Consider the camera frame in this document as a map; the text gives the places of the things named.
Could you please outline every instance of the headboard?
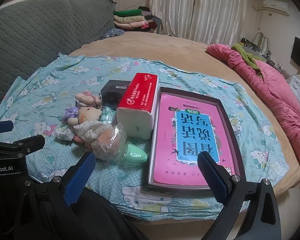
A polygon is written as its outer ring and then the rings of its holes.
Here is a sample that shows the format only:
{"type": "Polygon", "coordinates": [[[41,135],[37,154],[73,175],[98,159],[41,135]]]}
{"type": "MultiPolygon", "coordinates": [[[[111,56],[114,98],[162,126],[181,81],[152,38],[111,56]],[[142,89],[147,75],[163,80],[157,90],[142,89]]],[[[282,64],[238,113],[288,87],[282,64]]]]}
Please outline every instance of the headboard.
{"type": "Polygon", "coordinates": [[[17,76],[114,28],[111,0],[26,0],[0,9],[0,102],[17,76]]]}

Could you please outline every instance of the pink quilt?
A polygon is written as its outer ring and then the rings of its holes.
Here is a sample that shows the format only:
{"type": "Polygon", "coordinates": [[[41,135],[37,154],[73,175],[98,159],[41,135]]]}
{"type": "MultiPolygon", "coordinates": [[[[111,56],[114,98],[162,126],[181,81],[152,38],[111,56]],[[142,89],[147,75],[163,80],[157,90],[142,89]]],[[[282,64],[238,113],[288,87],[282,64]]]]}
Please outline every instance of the pink quilt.
{"type": "Polygon", "coordinates": [[[256,60],[263,78],[249,67],[241,55],[223,44],[212,44],[207,52],[228,64],[266,103],[290,140],[300,162],[300,104],[282,75],[268,64],[256,60]]]}

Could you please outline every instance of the screw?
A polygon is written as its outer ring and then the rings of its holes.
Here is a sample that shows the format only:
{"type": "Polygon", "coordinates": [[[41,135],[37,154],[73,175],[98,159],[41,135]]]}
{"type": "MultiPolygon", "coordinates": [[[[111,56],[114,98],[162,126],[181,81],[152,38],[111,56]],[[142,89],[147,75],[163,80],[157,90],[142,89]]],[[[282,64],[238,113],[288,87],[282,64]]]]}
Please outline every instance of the screw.
{"type": "Polygon", "coordinates": [[[263,179],[262,182],[263,182],[264,184],[266,184],[266,185],[269,185],[269,184],[270,184],[269,179],[263,179]]]}
{"type": "Polygon", "coordinates": [[[55,183],[58,183],[61,181],[61,177],[60,176],[55,176],[53,179],[52,179],[53,182],[55,183]]]}
{"type": "Polygon", "coordinates": [[[232,176],[233,181],[239,182],[241,180],[239,175],[233,175],[232,176]]]}
{"type": "Polygon", "coordinates": [[[25,186],[28,187],[28,186],[30,186],[30,185],[31,185],[31,180],[27,180],[27,181],[25,182],[25,186]]]}

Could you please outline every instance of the light blue blanket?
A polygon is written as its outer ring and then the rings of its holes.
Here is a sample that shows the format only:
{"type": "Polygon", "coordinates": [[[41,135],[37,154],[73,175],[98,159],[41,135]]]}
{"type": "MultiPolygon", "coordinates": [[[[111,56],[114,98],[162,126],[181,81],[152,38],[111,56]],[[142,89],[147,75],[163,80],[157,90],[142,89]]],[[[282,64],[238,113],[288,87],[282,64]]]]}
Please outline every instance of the light blue blanket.
{"type": "MultiPolygon", "coordinates": [[[[240,84],[136,58],[60,54],[27,81],[18,77],[0,105],[0,120],[12,120],[14,129],[0,134],[0,141],[14,142],[42,134],[46,140],[44,149],[27,156],[30,176],[47,182],[63,175],[87,150],[75,142],[58,140],[53,133],[64,109],[74,106],[74,95],[86,89],[98,94],[108,80],[130,81],[138,72],[158,75],[161,86],[220,99],[241,150],[247,181],[268,178],[274,186],[288,171],[271,123],[240,84]]],[[[129,140],[150,152],[150,140],[129,140]]],[[[147,165],[142,169],[125,169],[97,160],[87,187],[110,200],[120,211],[144,220],[213,219],[219,214],[222,204],[215,201],[209,190],[151,190],[145,183],[147,173],[147,165]]]]}

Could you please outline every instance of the book cover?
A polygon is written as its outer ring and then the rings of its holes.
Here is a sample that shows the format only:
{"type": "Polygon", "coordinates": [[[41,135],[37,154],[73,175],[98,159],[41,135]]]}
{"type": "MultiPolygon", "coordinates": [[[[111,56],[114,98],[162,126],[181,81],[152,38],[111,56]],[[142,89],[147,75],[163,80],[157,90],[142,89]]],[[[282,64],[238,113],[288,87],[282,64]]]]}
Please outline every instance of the book cover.
{"type": "Polygon", "coordinates": [[[161,95],[155,157],[154,183],[207,186],[198,165],[202,151],[234,174],[233,157],[218,109],[215,105],[161,95]]]}

